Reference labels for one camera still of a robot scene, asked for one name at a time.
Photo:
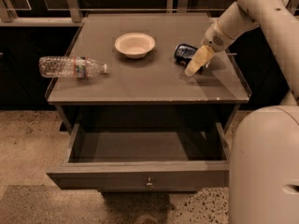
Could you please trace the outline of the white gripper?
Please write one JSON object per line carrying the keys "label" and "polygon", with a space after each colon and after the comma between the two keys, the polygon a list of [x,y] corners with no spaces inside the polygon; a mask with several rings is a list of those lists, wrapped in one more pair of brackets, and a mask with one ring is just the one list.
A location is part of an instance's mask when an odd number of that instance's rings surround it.
{"label": "white gripper", "polygon": [[185,75],[188,77],[193,76],[212,59],[214,51],[226,50],[235,42],[237,34],[238,29],[232,23],[221,19],[214,21],[204,34],[201,41],[203,46],[194,53],[189,61],[184,71]]}

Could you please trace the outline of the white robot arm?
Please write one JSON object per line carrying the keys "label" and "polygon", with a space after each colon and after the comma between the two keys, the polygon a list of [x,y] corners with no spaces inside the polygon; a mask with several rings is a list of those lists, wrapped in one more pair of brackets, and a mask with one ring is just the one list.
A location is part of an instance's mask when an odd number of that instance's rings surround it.
{"label": "white robot arm", "polygon": [[299,224],[299,20],[289,0],[235,0],[206,30],[185,70],[194,75],[245,32],[260,28],[270,50],[241,69],[253,112],[238,125],[229,171],[229,224]]}

